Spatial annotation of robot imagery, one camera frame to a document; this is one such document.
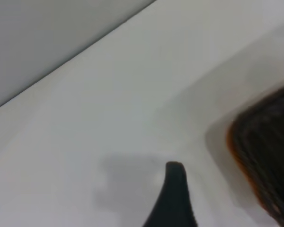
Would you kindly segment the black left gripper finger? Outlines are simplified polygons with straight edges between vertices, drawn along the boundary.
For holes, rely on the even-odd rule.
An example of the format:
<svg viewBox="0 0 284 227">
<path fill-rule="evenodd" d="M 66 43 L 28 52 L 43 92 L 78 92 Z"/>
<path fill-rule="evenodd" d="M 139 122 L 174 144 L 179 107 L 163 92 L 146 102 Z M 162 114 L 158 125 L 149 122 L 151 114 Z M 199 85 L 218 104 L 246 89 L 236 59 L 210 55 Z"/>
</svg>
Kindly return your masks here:
<svg viewBox="0 0 284 227">
<path fill-rule="evenodd" d="M 182 163 L 167 162 L 158 199 L 144 227 L 196 227 L 186 171 Z"/>
</svg>

